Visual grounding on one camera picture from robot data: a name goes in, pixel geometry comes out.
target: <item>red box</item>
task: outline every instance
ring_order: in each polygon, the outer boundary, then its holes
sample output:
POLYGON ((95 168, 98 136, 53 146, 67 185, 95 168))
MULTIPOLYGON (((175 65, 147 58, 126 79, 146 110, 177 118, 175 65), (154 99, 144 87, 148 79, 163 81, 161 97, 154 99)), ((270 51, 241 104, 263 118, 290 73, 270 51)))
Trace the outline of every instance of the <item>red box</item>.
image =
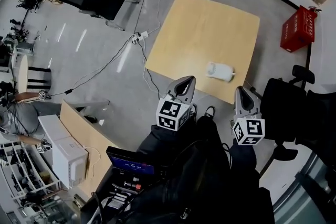
POLYGON ((314 11, 300 6, 282 26, 280 47, 293 52, 314 42, 316 17, 314 11))

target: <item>person's arm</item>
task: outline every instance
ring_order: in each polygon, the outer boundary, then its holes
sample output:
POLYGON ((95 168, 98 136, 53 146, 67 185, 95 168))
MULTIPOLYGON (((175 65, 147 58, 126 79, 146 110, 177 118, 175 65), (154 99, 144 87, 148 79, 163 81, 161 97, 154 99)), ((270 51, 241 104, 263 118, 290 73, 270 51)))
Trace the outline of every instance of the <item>person's arm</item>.
POLYGON ((23 143, 31 145, 31 146, 38 145, 39 143, 42 142, 39 139, 30 137, 30 136, 25 136, 25 135, 18 135, 18 139, 19 139, 20 142, 23 142, 23 143))
POLYGON ((23 93, 18 93, 14 96, 16 102, 30 99, 30 98, 35 98, 35 97, 38 97, 38 92, 23 92, 23 93))

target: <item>white game controller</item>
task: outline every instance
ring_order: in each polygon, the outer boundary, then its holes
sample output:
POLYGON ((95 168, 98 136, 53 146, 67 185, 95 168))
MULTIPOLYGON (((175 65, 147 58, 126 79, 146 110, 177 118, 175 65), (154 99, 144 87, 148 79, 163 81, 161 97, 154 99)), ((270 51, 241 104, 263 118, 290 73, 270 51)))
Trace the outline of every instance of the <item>white game controller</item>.
POLYGON ((235 75, 233 67, 223 63, 209 62, 206 66, 206 76, 230 82, 235 75))

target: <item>white cube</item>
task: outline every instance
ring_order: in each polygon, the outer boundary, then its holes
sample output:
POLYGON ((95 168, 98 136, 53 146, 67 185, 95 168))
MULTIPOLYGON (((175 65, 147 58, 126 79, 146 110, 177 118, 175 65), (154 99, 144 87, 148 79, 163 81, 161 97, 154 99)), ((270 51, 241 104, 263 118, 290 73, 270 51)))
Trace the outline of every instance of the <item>white cube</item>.
POLYGON ((177 131, 189 118, 191 106, 160 98, 156 110, 158 126, 177 131))
POLYGON ((232 130, 238 145, 256 145, 265 137, 265 120, 238 118, 232 130))

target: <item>power strip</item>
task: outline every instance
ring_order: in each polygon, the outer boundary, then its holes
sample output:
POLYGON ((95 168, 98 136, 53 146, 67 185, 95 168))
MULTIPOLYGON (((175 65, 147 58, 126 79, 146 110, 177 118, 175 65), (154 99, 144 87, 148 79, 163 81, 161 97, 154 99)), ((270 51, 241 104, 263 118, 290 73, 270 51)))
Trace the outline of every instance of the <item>power strip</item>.
POLYGON ((136 44, 137 42, 145 39, 145 38, 148 38, 148 32, 145 31, 145 32, 142 32, 141 34, 139 33, 135 33, 135 37, 132 38, 132 43, 133 44, 136 44))

